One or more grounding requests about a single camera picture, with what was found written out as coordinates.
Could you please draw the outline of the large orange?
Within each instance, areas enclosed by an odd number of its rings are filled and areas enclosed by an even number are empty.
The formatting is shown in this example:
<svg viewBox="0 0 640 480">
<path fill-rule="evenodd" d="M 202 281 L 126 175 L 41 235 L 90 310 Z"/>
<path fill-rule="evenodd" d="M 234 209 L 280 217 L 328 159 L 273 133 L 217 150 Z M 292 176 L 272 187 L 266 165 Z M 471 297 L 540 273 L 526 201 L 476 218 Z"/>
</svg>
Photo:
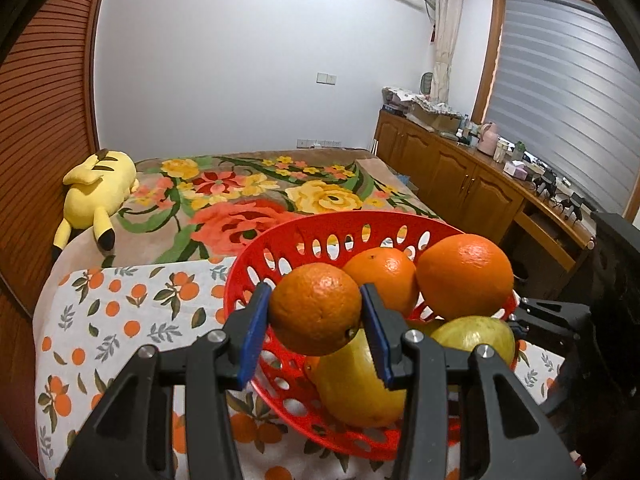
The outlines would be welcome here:
<svg viewBox="0 0 640 480">
<path fill-rule="evenodd" d="M 416 266 L 399 249 L 375 247 L 350 258 L 343 270 L 359 285 L 373 284 L 387 309 L 408 316 L 416 307 Z"/>
<path fill-rule="evenodd" d="M 457 234 L 425 249 L 416 263 L 416 281 L 427 307 L 451 321 L 498 312 L 513 296 L 514 275 L 494 242 Z"/>
</svg>

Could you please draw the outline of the yellow-green guava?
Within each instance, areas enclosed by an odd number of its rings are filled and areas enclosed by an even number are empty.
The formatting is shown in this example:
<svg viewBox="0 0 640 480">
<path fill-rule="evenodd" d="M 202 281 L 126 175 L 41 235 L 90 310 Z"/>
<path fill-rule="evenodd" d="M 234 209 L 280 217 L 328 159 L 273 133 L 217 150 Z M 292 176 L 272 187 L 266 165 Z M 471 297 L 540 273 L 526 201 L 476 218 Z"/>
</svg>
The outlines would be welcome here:
<svg viewBox="0 0 640 480">
<path fill-rule="evenodd" d="M 378 378 L 362 328 L 337 352 L 307 356 L 305 372 L 316 386 L 321 404 L 345 425 L 388 427 L 404 414 L 406 392 L 390 391 Z"/>
</svg>

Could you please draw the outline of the small mandarin orange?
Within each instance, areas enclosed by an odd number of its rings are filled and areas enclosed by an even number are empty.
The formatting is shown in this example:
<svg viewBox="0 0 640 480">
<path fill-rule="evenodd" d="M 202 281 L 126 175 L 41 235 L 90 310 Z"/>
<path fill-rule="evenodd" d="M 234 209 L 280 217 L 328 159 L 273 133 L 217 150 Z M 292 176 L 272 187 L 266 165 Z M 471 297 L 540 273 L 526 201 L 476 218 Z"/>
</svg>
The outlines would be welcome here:
<svg viewBox="0 0 640 480">
<path fill-rule="evenodd" d="M 361 294 L 343 270 L 308 263 L 285 274 L 269 299 L 268 321 L 280 343 L 304 356 L 345 347 L 360 326 Z"/>
</svg>

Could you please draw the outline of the green pear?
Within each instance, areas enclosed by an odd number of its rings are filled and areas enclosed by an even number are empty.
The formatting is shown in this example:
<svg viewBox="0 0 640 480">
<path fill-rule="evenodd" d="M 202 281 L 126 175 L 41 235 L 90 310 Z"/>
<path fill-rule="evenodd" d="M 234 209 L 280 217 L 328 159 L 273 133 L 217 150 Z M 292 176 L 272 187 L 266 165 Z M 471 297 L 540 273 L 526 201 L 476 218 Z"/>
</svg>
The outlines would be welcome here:
<svg viewBox="0 0 640 480">
<path fill-rule="evenodd" d="M 515 358 L 515 338 L 506 322 L 488 316 L 470 315 L 446 322 L 431 337 L 441 346 L 471 352 L 479 344 L 494 348 L 507 367 Z"/>
</svg>

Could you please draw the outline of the red perforated plastic basket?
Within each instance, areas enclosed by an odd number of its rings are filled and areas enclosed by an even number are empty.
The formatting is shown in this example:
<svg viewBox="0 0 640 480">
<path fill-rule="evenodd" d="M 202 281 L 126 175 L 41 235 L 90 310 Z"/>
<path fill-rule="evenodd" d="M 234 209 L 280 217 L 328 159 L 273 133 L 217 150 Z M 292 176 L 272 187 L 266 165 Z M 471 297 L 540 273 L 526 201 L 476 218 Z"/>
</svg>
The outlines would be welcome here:
<svg viewBox="0 0 640 480">
<path fill-rule="evenodd" d="M 459 233 L 446 222 L 391 210 L 298 217 L 259 234 L 239 253 L 224 289 L 224 314 L 246 306 L 258 283 L 277 285 L 286 271 L 302 264 L 344 266 L 360 252 L 378 246 L 395 247 L 417 259 L 425 249 Z M 320 403 L 317 389 L 304 370 L 303 356 L 285 348 L 271 330 L 262 348 L 272 359 L 258 359 L 250 383 L 288 425 L 309 441 L 338 454 L 375 462 L 396 457 L 400 439 L 397 424 L 375 434 L 342 424 Z"/>
</svg>

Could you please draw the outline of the wooden sideboard cabinet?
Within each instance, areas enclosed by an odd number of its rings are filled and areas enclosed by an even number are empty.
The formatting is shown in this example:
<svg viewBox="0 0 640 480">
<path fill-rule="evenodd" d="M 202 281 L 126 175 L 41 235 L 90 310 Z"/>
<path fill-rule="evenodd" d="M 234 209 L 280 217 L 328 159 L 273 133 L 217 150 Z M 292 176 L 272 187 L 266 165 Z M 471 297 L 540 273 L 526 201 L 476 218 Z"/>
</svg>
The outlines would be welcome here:
<svg viewBox="0 0 640 480">
<path fill-rule="evenodd" d="M 492 158 L 381 110 L 378 158 L 409 177 L 416 195 L 455 228 L 489 238 L 508 256 L 515 290 L 558 301 L 589 300 L 594 238 L 562 206 L 513 179 Z"/>
</svg>

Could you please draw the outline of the floral bed blanket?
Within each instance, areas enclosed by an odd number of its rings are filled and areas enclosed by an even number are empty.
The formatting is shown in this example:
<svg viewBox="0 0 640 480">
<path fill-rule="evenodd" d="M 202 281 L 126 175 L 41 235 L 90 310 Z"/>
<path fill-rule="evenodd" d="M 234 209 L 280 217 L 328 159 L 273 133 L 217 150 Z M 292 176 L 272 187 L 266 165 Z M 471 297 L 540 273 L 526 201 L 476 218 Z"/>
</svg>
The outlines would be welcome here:
<svg viewBox="0 0 640 480">
<path fill-rule="evenodd" d="M 306 214 L 434 214 L 385 162 L 358 148 L 152 158 L 136 169 L 134 187 L 110 217 L 113 248 L 104 252 L 91 230 L 81 232 L 61 250 L 52 278 L 235 256 L 273 226 Z"/>
</svg>

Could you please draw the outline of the orange print white cloth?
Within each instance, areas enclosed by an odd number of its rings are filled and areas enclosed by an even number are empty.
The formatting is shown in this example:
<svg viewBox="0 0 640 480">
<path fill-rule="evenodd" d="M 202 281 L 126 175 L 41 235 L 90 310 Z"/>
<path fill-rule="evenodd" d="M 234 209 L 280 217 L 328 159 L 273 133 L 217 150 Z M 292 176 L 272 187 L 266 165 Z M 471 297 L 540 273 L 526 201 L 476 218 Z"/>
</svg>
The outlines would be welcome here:
<svg viewBox="0 0 640 480">
<path fill-rule="evenodd" d="M 58 474 L 67 449 L 137 348 L 190 344 L 224 324 L 231 257 L 49 278 L 34 314 L 36 429 L 42 474 Z M 228 396 L 247 479 L 387 479 L 393 465 L 336 454 L 288 426 L 252 388 Z"/>
</svg>

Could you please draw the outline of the pink kettle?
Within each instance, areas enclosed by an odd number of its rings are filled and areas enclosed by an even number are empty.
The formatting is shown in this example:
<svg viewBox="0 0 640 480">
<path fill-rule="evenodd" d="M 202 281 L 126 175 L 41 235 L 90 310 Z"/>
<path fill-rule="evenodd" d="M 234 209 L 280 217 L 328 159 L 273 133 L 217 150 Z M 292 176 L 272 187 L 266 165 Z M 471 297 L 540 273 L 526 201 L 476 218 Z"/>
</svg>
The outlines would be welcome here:
<svg viewBox="0 0 640 480">
<path fill-rule="evenodd" d="M 498 126 L 494 122 L 486 122 L 478 129 L 478 142 L 476 149 L 481 153 L 492 157 L 495 155 L 498 141 L 500 139 Z"/>
</svg>

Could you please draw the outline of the yellow plush toy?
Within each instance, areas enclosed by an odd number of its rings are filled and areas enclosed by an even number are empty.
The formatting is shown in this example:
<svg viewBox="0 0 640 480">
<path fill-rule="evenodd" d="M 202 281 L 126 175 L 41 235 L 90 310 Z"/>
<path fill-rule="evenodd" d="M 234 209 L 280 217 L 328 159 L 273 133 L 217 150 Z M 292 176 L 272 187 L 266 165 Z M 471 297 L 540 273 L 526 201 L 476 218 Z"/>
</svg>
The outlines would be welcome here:
<svg viewBox="0 0 640 480">
<path fill-rule="evenodd" d="M 63 218 L 53 239 L 53 260 L 61 254 L 73 230 L 91 228 L 99 248 L 110 252 L 115 245 L 111 216 L 139 187 L 137 169 L 124 152 L 104 148 L 72 168 L 63 178 L 67 192 Z"/>
</svg>

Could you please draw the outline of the grey window blind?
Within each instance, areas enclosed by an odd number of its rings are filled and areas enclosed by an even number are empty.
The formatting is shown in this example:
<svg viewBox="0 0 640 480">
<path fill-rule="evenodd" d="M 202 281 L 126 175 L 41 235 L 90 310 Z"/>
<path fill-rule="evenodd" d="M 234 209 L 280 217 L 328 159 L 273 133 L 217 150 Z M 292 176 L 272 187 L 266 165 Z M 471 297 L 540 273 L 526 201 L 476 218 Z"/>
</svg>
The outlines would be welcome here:
<svg viewBox="0 0 640 480">
<path fill-rule="evenodd" d="M 604 211 L 621 214 L 639 171 L 639 70 L 582 0 L 506 0 L 488 122 Z"/>
</svg>

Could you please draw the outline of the clutter pile on cabinet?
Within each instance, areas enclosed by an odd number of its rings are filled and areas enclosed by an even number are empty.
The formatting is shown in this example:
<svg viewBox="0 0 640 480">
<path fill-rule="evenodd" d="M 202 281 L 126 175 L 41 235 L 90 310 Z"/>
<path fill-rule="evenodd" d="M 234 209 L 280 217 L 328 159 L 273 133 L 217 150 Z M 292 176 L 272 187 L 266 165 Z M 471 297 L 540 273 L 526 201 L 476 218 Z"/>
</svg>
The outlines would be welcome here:
<svg viewBox="0 0 640 480">
<path fill-rule="evenodd" d="M 456 132 L 464 118 L 447 103 L 433 103 L 424 94 L 398 87 L 382 88 L 383 108 L 428 131 Z"/>
</svg>

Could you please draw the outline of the small round fan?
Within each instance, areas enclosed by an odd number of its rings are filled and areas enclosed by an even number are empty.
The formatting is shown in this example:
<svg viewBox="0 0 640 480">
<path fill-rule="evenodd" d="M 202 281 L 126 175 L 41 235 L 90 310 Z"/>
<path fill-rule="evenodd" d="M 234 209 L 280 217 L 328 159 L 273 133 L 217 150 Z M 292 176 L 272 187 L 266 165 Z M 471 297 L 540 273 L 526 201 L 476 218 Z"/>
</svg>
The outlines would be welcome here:
<svg viewBox="0 0 640 480">
<path fill-rule="evenodd" d="M 433 83 L 433 73 L 432 72 L 423 73 L 420 79 L 420 92 L 424 96 L 429 96 L 431 94 L 432 83 Z"/>
</svg>

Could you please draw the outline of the brown louvered wardrobe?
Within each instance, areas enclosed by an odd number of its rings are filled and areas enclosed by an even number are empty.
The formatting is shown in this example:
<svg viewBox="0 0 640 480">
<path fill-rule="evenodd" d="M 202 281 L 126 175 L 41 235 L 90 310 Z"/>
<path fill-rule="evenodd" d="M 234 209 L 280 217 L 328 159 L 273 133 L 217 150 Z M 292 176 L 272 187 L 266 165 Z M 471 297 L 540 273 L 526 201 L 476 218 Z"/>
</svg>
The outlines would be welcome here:
<svg viewBox="0 0 640 480">
<path fill-rule="evenodd" d="M 102 0 L 13 0 L 1 15 L 1 426 L 37 458 L 32 316 L 52 268 L 62 177 L 99 147 Z"/>
</svg>

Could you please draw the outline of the white curtain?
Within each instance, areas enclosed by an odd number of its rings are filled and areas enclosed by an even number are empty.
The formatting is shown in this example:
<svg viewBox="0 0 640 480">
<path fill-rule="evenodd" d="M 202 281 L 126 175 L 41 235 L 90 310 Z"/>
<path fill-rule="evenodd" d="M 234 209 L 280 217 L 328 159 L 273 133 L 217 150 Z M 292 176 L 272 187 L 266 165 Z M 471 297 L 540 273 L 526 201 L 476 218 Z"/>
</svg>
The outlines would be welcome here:
<svg viewBox="0 0 640 480">
<path fill-rule="evenodd" d="M 435 0 L 435 59 L 431 97 L 447 102 L 450 70 L 462 14 L 463 0 Z"/>
</svg>

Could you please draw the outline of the wall power socket strip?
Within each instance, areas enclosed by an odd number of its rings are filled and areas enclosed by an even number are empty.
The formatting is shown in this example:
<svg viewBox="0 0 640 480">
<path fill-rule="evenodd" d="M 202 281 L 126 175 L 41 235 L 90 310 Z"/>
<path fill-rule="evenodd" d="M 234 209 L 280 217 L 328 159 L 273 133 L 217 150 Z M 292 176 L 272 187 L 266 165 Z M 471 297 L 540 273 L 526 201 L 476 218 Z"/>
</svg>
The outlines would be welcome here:
<svg viewBox="0 0 640 480">
<path fill-rule="evenodd" d="M 335 140 L 297 139 L 296 148 L 341 148 L 342 142 Z"/>
</svg>

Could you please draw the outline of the white wall switch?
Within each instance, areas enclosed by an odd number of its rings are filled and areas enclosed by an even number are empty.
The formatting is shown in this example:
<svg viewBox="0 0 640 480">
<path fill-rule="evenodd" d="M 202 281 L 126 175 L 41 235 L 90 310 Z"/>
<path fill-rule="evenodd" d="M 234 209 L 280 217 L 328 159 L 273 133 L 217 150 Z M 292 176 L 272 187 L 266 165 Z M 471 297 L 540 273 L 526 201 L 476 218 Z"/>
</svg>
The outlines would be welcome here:
<svg viewBox="0 0 640 480">
<path fill-rule="evenodd" d="M 316 78 L 317 84 L 327 84 L 328 86 L 336 85 L 336 76 L 326 73 L 318 73 Z"/>
</svg>

